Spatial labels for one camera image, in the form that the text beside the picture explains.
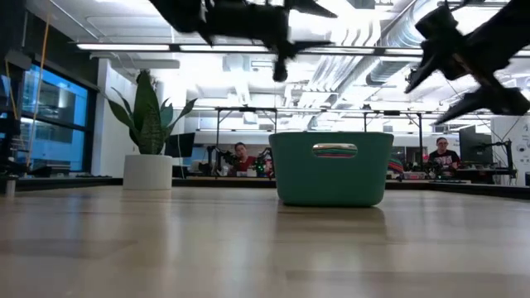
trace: glass wall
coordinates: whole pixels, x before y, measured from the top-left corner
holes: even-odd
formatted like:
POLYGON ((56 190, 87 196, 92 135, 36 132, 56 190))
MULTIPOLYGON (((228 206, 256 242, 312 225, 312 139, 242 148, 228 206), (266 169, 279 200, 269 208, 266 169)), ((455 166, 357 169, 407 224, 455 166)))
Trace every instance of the glass wall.
POLYGON ((41 94, 37 104, 40 69, 33 65, 26 72, 22 96, 21 150, 18 162, 26 162, 33 129, 31 168, 69 167, 84 171, 84 145, 87 127, 88 90, 67 79, 43 71, 41 94))

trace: white plant pot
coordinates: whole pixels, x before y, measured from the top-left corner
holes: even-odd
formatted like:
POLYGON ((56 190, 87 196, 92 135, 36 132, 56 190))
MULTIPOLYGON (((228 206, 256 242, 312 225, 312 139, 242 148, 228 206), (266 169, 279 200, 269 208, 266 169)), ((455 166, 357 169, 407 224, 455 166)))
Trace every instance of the white plant pot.
POLYGON ((125 156, 123 188, 125 190, 170 190, 172 158, 162 155, 125 156))

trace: teal plastic bin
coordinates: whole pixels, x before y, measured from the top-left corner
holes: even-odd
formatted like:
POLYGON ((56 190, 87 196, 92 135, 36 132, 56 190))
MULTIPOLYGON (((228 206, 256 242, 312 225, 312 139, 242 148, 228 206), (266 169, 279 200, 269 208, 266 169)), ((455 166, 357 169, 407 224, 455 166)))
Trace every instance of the teal plastic bin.
POLYGON ((296 206, 379 204, 384 195, 393 139, 392 134, 382 132, 271 135, 278 196, 284 204, 296 206), (317 144, 325 145, 314 148, 317 144), (353 144, 356 150, 351 150, 349 155, 344 150, 326 149, 330 144, 353 144))

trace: woman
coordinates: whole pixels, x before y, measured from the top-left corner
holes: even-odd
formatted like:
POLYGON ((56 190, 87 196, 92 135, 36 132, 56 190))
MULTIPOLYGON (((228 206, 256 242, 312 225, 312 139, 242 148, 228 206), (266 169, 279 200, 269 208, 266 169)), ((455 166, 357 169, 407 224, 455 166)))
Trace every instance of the woman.
POLYGON ((458 154, 452 150, 447 150, 449 142, 444 137, 438 137, 436 139, 436 146, 438 149, 429 154, 429 161, 439 164, 442 168, 458 168, 460 158, 458 154))
POLYGON ((254 165, 256 157, 249 156, 247 153, 247 146, 242 142, 235 144, 235 156, 238 158, 230 170, 231 175, 237 175, 238 172, 246 172, 254 165))

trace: bin handle cutout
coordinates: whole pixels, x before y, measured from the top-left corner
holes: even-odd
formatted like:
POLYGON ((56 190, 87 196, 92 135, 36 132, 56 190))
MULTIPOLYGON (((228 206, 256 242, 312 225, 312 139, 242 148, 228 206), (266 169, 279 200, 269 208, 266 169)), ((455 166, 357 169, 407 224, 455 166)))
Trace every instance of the bin handle cutout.
POLYGON ((346 143, 320 143, 313 146, 313 154, 324 158, 353 158, 357 155, 357 146, 346 143))

